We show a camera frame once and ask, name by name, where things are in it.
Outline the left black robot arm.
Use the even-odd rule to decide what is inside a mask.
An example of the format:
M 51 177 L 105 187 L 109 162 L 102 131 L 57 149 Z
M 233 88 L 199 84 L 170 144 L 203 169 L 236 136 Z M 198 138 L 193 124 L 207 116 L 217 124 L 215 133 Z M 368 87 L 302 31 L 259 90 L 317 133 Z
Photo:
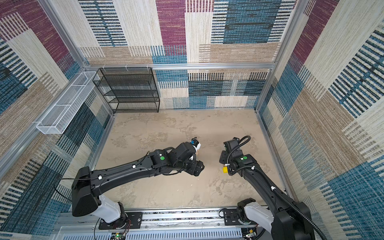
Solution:
M 186 172 L 199 176 L 204 169 L 196 153 L 201 144 L 197 139 L 147 153 L 144 157 L 103 170 L 80 168 L 72 184 L 72 215 L 94 215 L 108 224 L 121 227 L 127 220 L 124 206 L 107 198 L 105 192 L 135 180 L 158 175 L 172 176 Z

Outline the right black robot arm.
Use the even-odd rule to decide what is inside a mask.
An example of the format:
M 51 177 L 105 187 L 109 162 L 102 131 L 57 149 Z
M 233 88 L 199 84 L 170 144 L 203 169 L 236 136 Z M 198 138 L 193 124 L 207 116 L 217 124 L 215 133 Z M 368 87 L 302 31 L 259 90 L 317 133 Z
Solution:
M 264 208 L 251 199 L 239 202 L 241 221 L 259 224 L 274 240 L 314 240 L 315 228 L 309 207 L 286 195 L 266 175 L 252 155 L 242 152 L 241 147 L 250 139 L 250 136 L 245 136 L 224 142 L 219 160 L 227 167 L 229 175 L 239 174 L 267 204 Z

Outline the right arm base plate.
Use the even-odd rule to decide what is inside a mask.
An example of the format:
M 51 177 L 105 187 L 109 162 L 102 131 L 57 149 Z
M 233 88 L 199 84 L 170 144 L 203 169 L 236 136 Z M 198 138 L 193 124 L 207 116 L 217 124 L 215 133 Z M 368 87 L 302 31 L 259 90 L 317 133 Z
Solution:
M 219 217 L 224 219 L 225 226 L 253 226 L 257 223 L 247 220 L 237 209 L 223 208 L 219 210 Z

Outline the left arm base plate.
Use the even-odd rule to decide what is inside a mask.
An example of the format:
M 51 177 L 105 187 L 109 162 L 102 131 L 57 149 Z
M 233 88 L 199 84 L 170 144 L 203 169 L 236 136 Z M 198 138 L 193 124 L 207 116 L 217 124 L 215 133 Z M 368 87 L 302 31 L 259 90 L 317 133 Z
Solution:
M 139 229 L 142 224 L 143 212 L 126 212 L 126 216 L 112 223 L 101 220 L 98 226 L 99 230 L 128 230 Z

